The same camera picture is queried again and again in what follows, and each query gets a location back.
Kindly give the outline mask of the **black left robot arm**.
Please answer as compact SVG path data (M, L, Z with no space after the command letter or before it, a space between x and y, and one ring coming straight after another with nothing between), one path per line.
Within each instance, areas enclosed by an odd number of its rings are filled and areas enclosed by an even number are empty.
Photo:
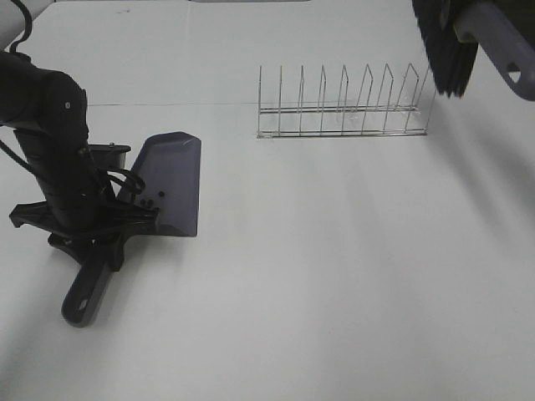
M130 147L89 144L87 108L85 90L68 74L1 53L1 123L13 129L23 155L3 150L44 196L15 206L11 222L49 232L51 244L79 262L101 252L117 272L126 241L152 230L155 212L134 204L145 182L124 167Z

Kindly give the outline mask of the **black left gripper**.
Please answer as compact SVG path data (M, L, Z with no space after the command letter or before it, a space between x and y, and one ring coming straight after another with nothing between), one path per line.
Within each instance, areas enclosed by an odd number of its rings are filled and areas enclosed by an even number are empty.
M124 203L113 190L46 190L44 196L40 202L16 205L9 214L13 225L46 231L48 244L73 259L88 258L94 245L104 243L112 272L125 261L123 234L157 232L159 211Z

